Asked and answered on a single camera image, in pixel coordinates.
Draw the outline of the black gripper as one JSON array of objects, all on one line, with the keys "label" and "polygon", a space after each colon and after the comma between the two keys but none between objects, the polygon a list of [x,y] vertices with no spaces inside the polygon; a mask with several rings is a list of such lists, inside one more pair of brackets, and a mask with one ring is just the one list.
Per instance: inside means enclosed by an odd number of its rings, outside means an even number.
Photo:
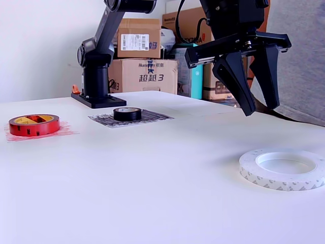
[{"label": "black gripper", "polygon": [[266,105],[280,105],[277,64],[278,53],[287,52],[291,41],[287,34],[259,32],[269,1],[200,1],[214,41],[190,48],[185,59],[191,69],[212,63],[214,76],[230,91],[246,116],[256,111],[248,86],[242,56],[253,56],[250,69],[255,75]]}]

